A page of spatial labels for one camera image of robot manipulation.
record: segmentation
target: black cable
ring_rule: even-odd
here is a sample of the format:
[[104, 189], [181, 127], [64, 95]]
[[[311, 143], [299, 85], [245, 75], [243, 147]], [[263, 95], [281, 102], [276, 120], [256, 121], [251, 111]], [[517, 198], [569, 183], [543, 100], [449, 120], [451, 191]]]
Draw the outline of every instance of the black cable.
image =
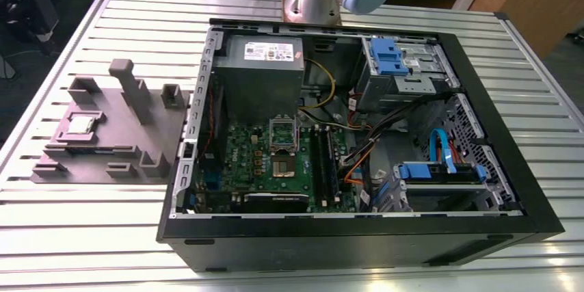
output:
[[385, 128], [389, 128], [396, 122], [403, 120], [407, 117], [407, 114], [412, 112], [420, 105], [432, 101], [448, 99], [451, 96], [452, 96], [452, 92], [441, 92], [440, 94], [436, 95], [427, 95], [417, 97], [412, 102], [409, 102], [403, 107], [399, 107], [392, 112], [389, 112], [389, 114], [387, 114], [383, 117], [380, 122], [369, 130], [365, 140], [363, 141], [360, 147], [357, 147], [356, 151], [351, 152], [351, 154], [347, 156], [345, 163], [355, 156], [357, 156], [360, 153], [364, 153], [365, 151], [369, 150], [371, 147], [373, 147], [379, 137], [381, 136], [383, 130]]
[[[320, 103], [320, 96], [316, 97], [316, 101]], [[332, 116], [331, 112], [327, 110], [327, 105], [323, 105], [319, 108], [323, 110], [323, 112], [325, 112], [325, 115], [328, 116], [329, 121], [335, 122], [335, 117]]]
[[364, 202], [361, 202], [361, 204], [364, 204], [365, 206], [364, 208], [364, 212], [372, 212], [373, 209], [373, 182], [372, 182], [372, 172], [371, 172], [371, 168], [369, 168], [369, 162], [371, 162], [371, 156], [367, 157], [365, 160], [363, 160], [361, 162], [361, 176], [363, 176], [363, 188], [368, 194], [368, 204], [365, 204]]

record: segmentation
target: floor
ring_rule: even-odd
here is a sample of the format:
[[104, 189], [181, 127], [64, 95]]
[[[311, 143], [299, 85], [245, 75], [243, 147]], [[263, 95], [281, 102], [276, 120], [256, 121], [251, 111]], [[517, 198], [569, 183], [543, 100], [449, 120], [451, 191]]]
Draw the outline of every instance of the floor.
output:
[[[56, 51], [64, 47], [83, 15], [93, 0], [56, 0], [60, 22], [53, 32]], [[33, 45], [17, 42], [0, 27], [0, 51], [17, 72], [12, 82], [0, 80], [0, 147], [51, 70], [56, 54], [43, 56]], [[584, 44], [564, 39], [544, 63], [573, 99], [584, 110]]]

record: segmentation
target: blue latch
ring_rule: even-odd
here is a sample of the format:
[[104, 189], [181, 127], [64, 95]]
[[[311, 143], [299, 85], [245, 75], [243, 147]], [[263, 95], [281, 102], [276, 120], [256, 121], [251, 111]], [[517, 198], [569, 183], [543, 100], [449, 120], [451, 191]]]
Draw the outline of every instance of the blue latch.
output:
[[487, 169], [484, 169], [484, 166], [480, 164], [476, 165], [475, 169], [479, 175], [479, 181], [483, 183], [487, 180]]
[[400, 170], [401, 179], [432, 178], [428, 165], [424, 163], [404, 163], [397, 167], [397, 169]]
[[372, 38], [372, 53], [380, 75], [409, 74], [409, 69], [401, 62], [401, 51], [392, 39]]

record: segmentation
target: power supply label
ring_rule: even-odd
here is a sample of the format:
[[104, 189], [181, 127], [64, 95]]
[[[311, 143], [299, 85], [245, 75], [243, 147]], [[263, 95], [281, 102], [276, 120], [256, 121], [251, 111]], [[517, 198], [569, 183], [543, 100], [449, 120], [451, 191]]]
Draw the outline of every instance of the power supply label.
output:
[[251, 61], [293, 62], [292, 44], [248, 42], [245, 44], [244, 59]]

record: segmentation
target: wire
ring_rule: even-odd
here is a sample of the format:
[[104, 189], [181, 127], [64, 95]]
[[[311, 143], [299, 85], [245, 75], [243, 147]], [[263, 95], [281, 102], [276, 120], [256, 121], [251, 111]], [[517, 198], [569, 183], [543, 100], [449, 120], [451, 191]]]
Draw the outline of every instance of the wire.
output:
[[345, 180], [345, 183], [363, 185], [363, 181], [359, 181], [359, 180], [356, 180], [356, 179], [347, 179], [347, 180]]
[[[316, 96], [316, 101], [320, 103], [320, 95]], [[327, 106], [323, 105], [321, 107], [319, 107], [323, 112], [325, 113], [325, 115], [328, 116], [328, 120], [335, 122], [335, 117], [332, 116], [332, 113], [327, 110]]]
[[348, 127], [348, 126], [343, 126], [341, 124], [339, 124], [339, 123], [336, 123], [336, 122], [325, 122], [325, 121], [323, 121], [323, 120], [320, 120], [316, 116], [313, 116], [311, 113], [308, 113], [308, 111], [305, 110], [305, 109], [300, 109], [300, 111], [307, 115], [307, 117], [312, 120], [312, 121], [315, 121], [316, 123], [320, 123], [320, 124], [328, 124], [328, 125], [331, 125], [331, 126], [336, 126], [336, 127], [340, 127], [340, 128], [343, 128], [343, 129], [347, 129], [347, 130], [361, 130], [361, 129], [357, 129], [357, 128], [351, 128], [351, 127]]
[[215, 122], [213, 122], [213, 119], [212, 119], [212, 88], [209, 86], [209, 138], [207, 139], [207, 144], [204, 145], [203, 152], [197, 156], [197, 162], [201, 159], [204, 153], [207, 153], [207, 149], [209, 148], [211, 140], [212, 140], [212, 134], [215, 133], [213, 129], [215, 129]]
[[365, 161], [365, 158], [368, 157], [368, 155], [371, 154], [373, 148], [371, 147], [369, 150], [367, 151], [365, 154], [363, 154], [361, 158], [359, 159], [359, 161], [356, 162], [356, 164], [353, 164], [353, 167], [351, 168], [351, 170], [347, 172], [345, 178], [343, 179], [343, 181], [349, 180], [351, 174], [353, 173], [353, 171], [357, 169], [359, 165], [361, 164], [363, 161]]
[[301, 106], [300, 109], [316, 109], [317, 107], [321, 107], [323, 105], [327, 105], [331, 101], [332, 98], [335, 97], [335, 89], [336, 89], [336, 82], [335, 82], [335, 78], [332, 76], [332, 73], [329, 70], [327, 70], [327, 68], [313, 59], [305, 58], [307, 61], [309, 61], [311, 63], [313, 63], [316, 66], [320, 67], [320, 70], [323, 70], [327, 75], [328, 75], [328, 79], [331, 80], [331, 94], [328, 95], [327, 99], [320, 102], [316, 105], [309, 105], [309, 106]]

